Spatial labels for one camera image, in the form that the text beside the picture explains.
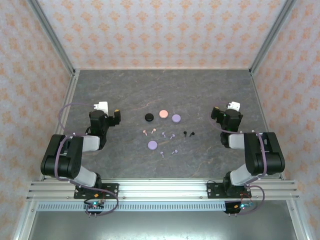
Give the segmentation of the grey metal sheet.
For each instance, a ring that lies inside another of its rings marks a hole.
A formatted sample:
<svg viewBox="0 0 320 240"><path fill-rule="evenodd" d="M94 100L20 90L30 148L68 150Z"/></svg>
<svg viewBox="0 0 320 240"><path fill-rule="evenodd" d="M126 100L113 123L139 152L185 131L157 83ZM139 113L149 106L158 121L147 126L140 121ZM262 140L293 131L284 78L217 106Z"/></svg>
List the grey metal sheet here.
<svg viewBox="0 0 320 240"><path fill-rule="evenodd" d="M223 212L38 212L28 240L297 240L289 215Z"/></svg>

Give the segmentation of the aluminium side rail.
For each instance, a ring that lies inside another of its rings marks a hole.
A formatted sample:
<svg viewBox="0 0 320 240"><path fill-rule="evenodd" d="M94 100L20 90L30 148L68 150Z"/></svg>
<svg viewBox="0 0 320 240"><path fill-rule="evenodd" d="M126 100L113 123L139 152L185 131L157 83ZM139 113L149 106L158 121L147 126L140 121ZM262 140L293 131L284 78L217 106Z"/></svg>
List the aluminium side rail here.
<svg viewBox="0 0 320 240"><path fill-rule="evenodd" d="M77 82L78 82L79 75L80 75L80 71L81 70L78 69L78 68L75 69L74 74L71 76L69 84L68 84L68 88L66 90L65 98L64 98L64 101L62 103L62 107L64 105L69 104L69 103L71 103L73 101L74 93L75 93ZM62 125L64 127L66 126L66 122L68 120L69 111L70 111L70 106L64 108L64 110L62 111L62 114L61 114L61 123L62 123ZM58 119L58 123L56 125L54 134L63 134L63 133L64 133L64 130L60 126L59 119ZM45 175L43 175L41 173L38 180L42 182L42 181L45 180L45 178L49 178L49 177L46 177Z"/></svg>
<svg viewBox="0 0 320 240"><path fill-rule="evenodd" d="M253 85L253 88L254 88L254 92L255 92L257 101L258 101L259 109L260 109L260 112L261 112L261 115L262 115L262 120L263 120L263 124L264 124L264 127L265 127L265 131L269 132L270 130L269 130L268 123L267 123L267 120L266 120L266 117L265 117L265 113L264 113L264 110L263 110L262 101L260 100L260 97L259 97L257 85L256 85L254 77L252 75L250 76L250 78L251 78L251 82L252 82L252 85ZM283 175L283 172L276 173L276 174L272 175L272 177L273 178L278 178L281 181L284 181L286 179L285 176Z"/></svg>

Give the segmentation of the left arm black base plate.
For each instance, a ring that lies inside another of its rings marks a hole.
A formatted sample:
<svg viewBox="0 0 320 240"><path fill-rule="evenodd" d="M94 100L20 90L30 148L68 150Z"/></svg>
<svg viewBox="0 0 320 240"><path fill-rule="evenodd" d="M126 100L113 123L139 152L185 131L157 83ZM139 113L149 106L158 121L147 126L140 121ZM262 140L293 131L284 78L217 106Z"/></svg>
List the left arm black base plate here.
<svg viewBox="0 0 320 240"><path fill-rule="evenodd" d="M119 192L119 184L118 183L103 183L102 189L112 192L115 195L118 195ZM74 199L87 200L87 199L113 199L109 193L105 193L103 191L95 191L82 187L75 187Z"/></svg>

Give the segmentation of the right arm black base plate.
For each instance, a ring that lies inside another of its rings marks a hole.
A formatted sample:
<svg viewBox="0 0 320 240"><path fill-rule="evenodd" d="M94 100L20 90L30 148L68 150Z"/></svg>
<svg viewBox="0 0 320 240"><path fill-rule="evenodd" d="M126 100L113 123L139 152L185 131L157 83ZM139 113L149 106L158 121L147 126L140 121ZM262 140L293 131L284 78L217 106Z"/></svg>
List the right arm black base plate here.
<svg viewBox="0 0 320 240"><path fill-rule="evenodd" d="M247 191L243 186L225 186L222 182L207 182L206 192L208 199L249 199L252 197L251 193Z"/></svg>

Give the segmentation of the aluminium mounting rail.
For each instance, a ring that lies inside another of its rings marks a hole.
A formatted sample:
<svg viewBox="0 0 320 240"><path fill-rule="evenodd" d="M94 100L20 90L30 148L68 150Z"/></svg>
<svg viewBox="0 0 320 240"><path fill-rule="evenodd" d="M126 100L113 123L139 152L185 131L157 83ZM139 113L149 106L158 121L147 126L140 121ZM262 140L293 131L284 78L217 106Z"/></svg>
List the aluminium mounting rail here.
<svg viewBox="0 0 320 240"><path fill-rule="evenodd" d="M113 178L104 183L118 183L121 201L208 201L205 178ZM33 181L26 199L28 201L72 201L74 186L68 182L45 178ZM251 185L253 201L300 200L302 197L293 180L264 178Z"/></svg>

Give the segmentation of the aluminium frame post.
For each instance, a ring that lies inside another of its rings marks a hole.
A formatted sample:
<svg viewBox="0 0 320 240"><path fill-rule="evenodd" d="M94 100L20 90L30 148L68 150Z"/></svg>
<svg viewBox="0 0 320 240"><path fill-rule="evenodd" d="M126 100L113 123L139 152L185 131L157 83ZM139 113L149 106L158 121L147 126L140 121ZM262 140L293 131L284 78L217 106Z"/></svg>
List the aluminium frame post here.
<svg viewBox="0 0 320 240"><path fill-rule="evenodd" d="M47 18L44 10L42 9L40 2L38 0L26 0L26 2L29 4L29 6L33 10L35 16L38 18L42 29L46 33L50 42L52 43L52 46L56 50L64 67L66 68L68 73L73 76L76 70L73 67L71 60L69 59L63 45L61 44L54 28L52 27L49 19Z"/></svg>
<svg viewBox="0 0 320 240"><path fill-rule="evenodd" d="M270 28L270 31L268 32L265 40L263 41L263 44L260 47L251 67L248 69L251 77L253 77L254 74L259 70L261 63L267 55L278 33L282 29L296 2L297 0L285 0L283 7L281 8L277 18L275 19L272 27Z"/></svg>

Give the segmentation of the aluminium frame leg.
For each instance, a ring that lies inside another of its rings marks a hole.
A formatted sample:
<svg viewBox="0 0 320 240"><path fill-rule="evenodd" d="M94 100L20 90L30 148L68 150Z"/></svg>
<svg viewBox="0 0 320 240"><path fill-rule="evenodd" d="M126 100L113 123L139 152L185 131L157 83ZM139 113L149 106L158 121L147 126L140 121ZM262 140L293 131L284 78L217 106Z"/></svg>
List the aluminium frame leg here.
<svg viewBox="0 0 320 240"><path fill-rule="evenodd" d="M305 230L302 216L299 213L297 201L287 200L286 201L289 215L294 228L295 236L297 240L309 240L309 236Z"/></svg>
<svg viewBox="0 0 320 240"><path fill-rule="evenodd" d="M35 220L39 203L27 201L22 210L13 240L28 240Z"/></svg>

